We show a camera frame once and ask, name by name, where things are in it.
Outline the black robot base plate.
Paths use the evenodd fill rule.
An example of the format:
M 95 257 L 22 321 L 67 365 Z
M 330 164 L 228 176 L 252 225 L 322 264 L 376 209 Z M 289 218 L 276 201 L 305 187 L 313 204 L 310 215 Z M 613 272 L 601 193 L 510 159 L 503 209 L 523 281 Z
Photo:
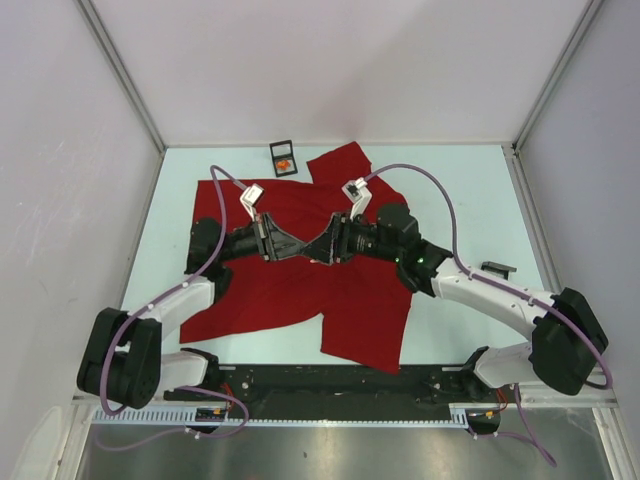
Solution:
M 514 405 L 507 387 L 486 387 L 461 366 L 409 365 L 396 374 L 347 365 L 227 365 L 188 390 L 199 422 L 248 418 L 253 425 L 458 424 L 498 426 Z

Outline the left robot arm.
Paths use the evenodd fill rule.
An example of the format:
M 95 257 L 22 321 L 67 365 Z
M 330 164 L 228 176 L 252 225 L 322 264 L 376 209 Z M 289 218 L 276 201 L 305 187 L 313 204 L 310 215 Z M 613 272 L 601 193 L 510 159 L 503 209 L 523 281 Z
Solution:
M 192 225 L 181 282 L 148 304 L 126 311 L 107 307 L 95 320 L 76 385 L 100 398 L 110 415 L 140 409 L 156 395 L 186 386 L 197 398 L 214 397 L 221 376 L 200 352 L 165 354 L 162 343 L 197 314 L 218 303 L 233 281 L 231 260 L 258 256 L 267 262 L 305 256 L 307 242 L 281 229 L 268 214 L 232 232 L 203 218 Z

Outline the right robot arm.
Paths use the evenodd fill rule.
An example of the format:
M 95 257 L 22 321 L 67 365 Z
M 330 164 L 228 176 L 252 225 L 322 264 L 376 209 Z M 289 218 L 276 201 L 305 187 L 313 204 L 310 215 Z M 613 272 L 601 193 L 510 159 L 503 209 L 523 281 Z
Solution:
M 333 215 L 303 253 L 325 265 L 356 255 L 392 262 L 410 292 L 462 304 L 524 337 L 524 342 L 510 347 L 482 347 L 467 360 L 461 388 L 473 401 L 484 401 L 507 384 L 536 380 L 575 396 L 588 385 L 598 356 L 608 346 L 581 293 L 570 288 L 559 294 L 520 288 L 467 267 L 453 252 L 423 239 L 417 220 L 400 204 L 383 206 L 373 224 L 360 216 Z

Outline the red t-shirt garment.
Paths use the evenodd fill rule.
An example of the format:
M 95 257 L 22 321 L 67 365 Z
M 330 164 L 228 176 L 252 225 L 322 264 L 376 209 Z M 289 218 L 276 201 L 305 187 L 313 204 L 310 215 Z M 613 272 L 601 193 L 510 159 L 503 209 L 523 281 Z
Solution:
M 371 162 L 356 142 L 307 164 L 312 180 L 261 180 L 258 209 L 286 232 L 311 241 L 332 214 L 347 211 L 343 185 L 368 175 Z M 411 306 L 411 293 L 394 266 L 356 256 L 326 267 L 295 257 L 267 263 L 257 256 L 230 262 L 228 292 L 184 323 L 179 340 L 194 343 L 231 334 L 297 324 L 320 315 L 321 352 L 395 374 Z

